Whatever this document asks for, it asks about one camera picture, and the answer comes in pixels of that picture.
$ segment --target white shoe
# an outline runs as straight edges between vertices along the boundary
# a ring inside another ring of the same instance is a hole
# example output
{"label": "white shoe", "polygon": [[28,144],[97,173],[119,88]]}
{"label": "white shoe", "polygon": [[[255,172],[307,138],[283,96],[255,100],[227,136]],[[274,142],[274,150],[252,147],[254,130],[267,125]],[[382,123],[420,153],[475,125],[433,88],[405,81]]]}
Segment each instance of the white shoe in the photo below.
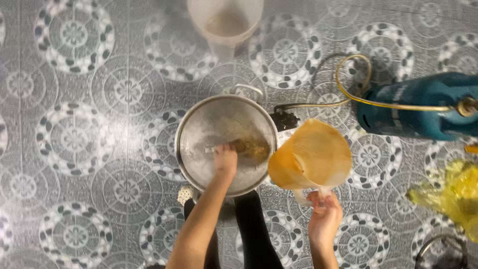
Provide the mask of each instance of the white shoe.
{"label": "white shoe", "polygon": [[183,185],[178,192],[178,202],[184,206],[187,200],[193,199],[194,204],[199,200],[199,191],[192,185]]}

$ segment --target blue gas cylinder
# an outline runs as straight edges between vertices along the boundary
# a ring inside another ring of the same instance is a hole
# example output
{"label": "blue gas cylinder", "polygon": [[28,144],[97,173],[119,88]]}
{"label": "blue gas cylinder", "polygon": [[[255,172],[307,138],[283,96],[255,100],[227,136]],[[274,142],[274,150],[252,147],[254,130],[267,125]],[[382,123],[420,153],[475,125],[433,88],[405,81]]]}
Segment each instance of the blue gas cylinder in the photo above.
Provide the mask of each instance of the blue gas cylinder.
{"label": "blue gas cylinder", "polygon": [[[478,76],[443,73],[368,90],[364,99],[409,105],[456,106],[466,96],[478,99]],[[478,113],[465,117],[447,112],[409,111],[358,103],[360,126],[369,133],[435,140],[456,140],[462,135],[478,136]]]}

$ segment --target aluminum pot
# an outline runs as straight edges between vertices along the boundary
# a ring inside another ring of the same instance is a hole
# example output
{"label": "aluminum pot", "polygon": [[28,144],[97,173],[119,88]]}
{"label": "aluminum pot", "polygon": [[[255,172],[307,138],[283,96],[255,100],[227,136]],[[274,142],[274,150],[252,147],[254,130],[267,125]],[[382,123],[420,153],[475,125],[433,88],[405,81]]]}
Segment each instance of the aluminum pot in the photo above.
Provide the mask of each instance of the aluminum pot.
{"label": "aluminum pot", "polygon": [[[231,89],[261,90],[238,84]],[[174,150],[184,177],[205,191],[214,176],[213,154],[207,148],[238,139],[261,141],[268,146],[268,157],[261,163],[238,154],[238,170],[226,197],[235,197],[257,188],[267,176],[267,162],[277,150],[278,134],[272,118],[256,102],[234,94],[204,99],[184,115],[176,131]]]}

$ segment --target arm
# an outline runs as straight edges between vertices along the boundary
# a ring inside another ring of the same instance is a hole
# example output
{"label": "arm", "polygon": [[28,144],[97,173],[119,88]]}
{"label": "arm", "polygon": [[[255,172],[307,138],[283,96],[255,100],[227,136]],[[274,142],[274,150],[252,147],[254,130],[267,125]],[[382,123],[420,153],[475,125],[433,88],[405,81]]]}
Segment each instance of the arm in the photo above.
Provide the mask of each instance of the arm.
{"label": "arm", "polygon": [[214,154],[215,175],[181,229],[168,269],[204,268],[207,246],[237,169],[237,153],[233,145],[220,145]]}
{"label": "arm", "polygon": [[333,247],[335,234],[342,221],[340,203],[333,191],[327,197],[313,191],[307,199],[314,207],[309,224],[310,251],[314,268],[337,269]]}

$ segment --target person's left hand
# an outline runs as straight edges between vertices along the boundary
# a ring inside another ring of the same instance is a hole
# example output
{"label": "person's left hand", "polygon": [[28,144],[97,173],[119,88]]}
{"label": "person's left hand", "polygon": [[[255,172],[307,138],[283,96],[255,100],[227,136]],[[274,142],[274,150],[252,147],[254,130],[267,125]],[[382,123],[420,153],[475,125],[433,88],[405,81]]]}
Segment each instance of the person's left hand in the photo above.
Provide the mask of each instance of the person's left hand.
{"label": "person's left hand", "polygon": [[311,246],[323,253],[333,251],[334,237],[342,221],[342,207],[333,191],[326,196],[320,191],[309,193],[314,212],[310,218],[309,238]]}
{"label": "person's left hand", "polygon": [[236,175],[238,154],[233,144],[218,145],[214,151],[216,175],[232,179]]}

